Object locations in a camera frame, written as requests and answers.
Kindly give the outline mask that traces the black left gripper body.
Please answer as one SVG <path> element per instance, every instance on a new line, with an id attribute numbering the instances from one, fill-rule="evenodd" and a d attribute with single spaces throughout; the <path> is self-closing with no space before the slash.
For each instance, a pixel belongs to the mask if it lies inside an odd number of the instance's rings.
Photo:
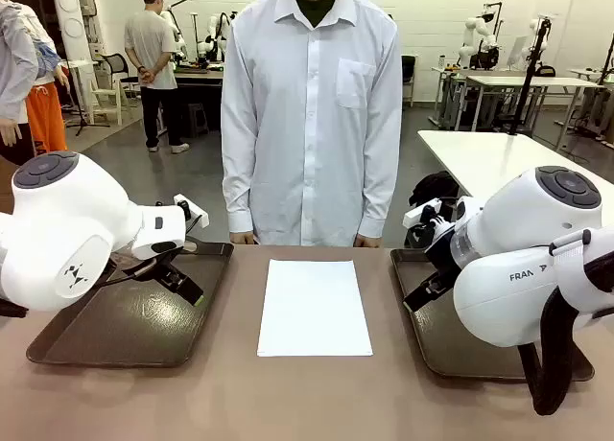
<path id="1" fill-rule="evenodd" d="M 113 279 L 113 282 L 156 281 L 165 289 L 178 289 L 185 282 L 186 275 L 176 268 L 173 262 L 182 252 L 182 249 L 175 249 L 158 254 L 135 267 L 124 269 L 124 276 Z"/>

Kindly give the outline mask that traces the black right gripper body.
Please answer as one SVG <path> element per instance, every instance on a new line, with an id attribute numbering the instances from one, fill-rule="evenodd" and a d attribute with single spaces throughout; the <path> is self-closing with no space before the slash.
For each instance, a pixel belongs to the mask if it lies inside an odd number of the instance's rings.
<path id="1" fill-rule="evenodd" d="M 431 244 L 425 250 L 427 259 L 435 267 L 440 282 L 455 282 L 469 264 L 469 240 L 463 229 L 453 223 L 435 225 Z"/>

